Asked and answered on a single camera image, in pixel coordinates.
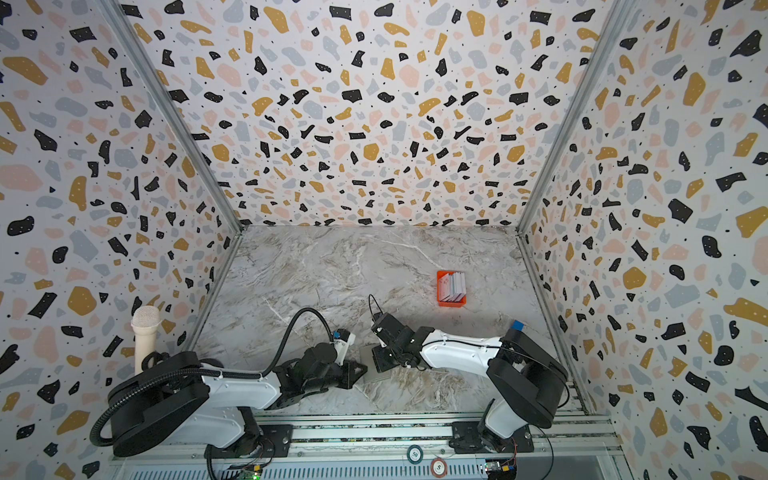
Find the terrazzo wallpaper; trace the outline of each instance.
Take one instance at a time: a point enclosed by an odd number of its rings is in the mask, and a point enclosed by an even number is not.
[[[768,478],[767,25],[638,3],[522,232],[636,478]]]
[[[604,0],[124,12],[245,224],[516,225]]]
[[[178,351],[234,237],[94,8],[0,2],[0,478],[105,470],[131,313]]]

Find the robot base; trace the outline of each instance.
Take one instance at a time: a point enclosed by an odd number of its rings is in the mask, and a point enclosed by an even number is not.
[[[453,439],[449,442],[449,446],[456,453],[481,453],[488,451],[480,438],[477,422],[453,422],[451,429]],[[515,453],[515,443],[518,446],[518,453],[533,452],[533,439],[527,425],[516,430],[512,434],[512,439],[515,441],[508,442],[498,453]]]

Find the marble tabletop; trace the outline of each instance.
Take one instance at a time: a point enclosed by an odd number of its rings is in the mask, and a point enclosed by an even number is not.
[[[437,305],[438,270],[466,274],[466,306]],[[496,227],[250,227],[195,350],[227,368],[264,369],[292,315],[311,306],[331,329],[356,335],[347,358],[359,360],[362,348],[378,343],[370,293],[414,330],[433,326],[455,335],[500,336],[517,320],[556,357],[515,231]],[[281,362],[325,338],[321,323],[305,313]],[[479,412],[495,392],[490,380],[469,373],[398,368],[389,379],[331,389],[275,413]]]

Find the round label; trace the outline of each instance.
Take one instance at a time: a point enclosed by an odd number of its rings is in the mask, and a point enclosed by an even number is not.
[[[432,460],[432,465],[429,469],[436,478],[443,478],[448,474],[448,466],[442,458]]]
[[[422,457],[424,456],[424,453],[422,452],[422,448],[418,445],[411,445],[408,448],[408,461],[411,462],[413,465],[416,465],[422,461]]]

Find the orange box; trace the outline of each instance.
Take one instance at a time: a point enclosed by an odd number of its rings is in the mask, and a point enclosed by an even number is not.
[[[437,272],[437,284],[435,285],[435,290],[437,290],[437,286],[440,284],[440,279],[443,278],[444,275],[448,275],[449,273],[455,273],[454,270],[438,270]],[[440,301],[440,292],[437,292],[437,304],[440,306],[452,306],[454,308],[460,308],[467,304],[467,296],[464,295],[464,298],[459,300],[458,302],[441,302]]]

